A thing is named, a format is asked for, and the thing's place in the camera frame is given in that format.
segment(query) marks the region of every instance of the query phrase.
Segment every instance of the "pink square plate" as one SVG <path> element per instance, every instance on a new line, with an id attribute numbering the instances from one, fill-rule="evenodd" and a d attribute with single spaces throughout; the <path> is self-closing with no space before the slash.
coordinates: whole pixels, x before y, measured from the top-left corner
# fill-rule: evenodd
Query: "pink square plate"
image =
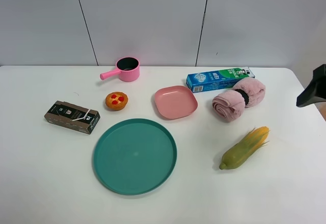
<path id="1" fill-rule="evenodd" d="M 190 89 L 184 86 L 162 88 L 155 93 L 159 113 L 170 120 L 191 115 L 198 107 Z"/>

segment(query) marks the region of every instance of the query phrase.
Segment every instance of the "brown package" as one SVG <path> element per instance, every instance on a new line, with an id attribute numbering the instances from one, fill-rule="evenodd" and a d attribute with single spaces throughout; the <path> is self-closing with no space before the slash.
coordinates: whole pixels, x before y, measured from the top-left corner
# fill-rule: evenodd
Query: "brown package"
<path id="1" fill-rule="evenodd" d="M 100 114 L 96 110 L 57 101 L 44 117 L 51 124 L 91 134 L 100 119 Z"/>

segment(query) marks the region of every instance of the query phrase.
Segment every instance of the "green plate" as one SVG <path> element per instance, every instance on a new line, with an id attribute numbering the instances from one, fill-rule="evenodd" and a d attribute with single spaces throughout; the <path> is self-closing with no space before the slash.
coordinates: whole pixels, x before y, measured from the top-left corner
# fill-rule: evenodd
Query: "green plate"
<path id="1" fill-rule="evenodd" d="M 99 181 L 111 191 L 137 195 L 164 183 L 176 160 L 177 147 L 168 130 L 151 120 L 130 119 L 101 136 L 93 166 Z"/>

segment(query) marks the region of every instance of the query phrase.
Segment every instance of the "toy pastry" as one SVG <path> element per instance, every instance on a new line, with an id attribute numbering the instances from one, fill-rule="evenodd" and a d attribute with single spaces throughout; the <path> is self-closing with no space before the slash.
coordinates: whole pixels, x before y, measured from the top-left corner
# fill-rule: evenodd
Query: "toy pastry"
<path id="1" fill-rule="evenodd" d="M 121 92 L 113 92 L 107 95 L 105 104 L 113 110 L 122 110 L 128 102 L 128 97 Z"/>

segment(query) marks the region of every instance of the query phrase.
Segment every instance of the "rolled towel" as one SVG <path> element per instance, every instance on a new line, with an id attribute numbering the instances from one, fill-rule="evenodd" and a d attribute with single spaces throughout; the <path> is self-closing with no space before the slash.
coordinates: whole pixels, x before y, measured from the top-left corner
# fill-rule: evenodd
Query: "rolled towel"
<path id="1" fill-rule="evenodd" d="M 265 85 L 259 80 L 247 77 L 240 80 L 231 90 L 218 94 L 212 101 L 215 112 L 226 121 L 239 118 L 245 107 L 260 103 L 265 96 Z"/>

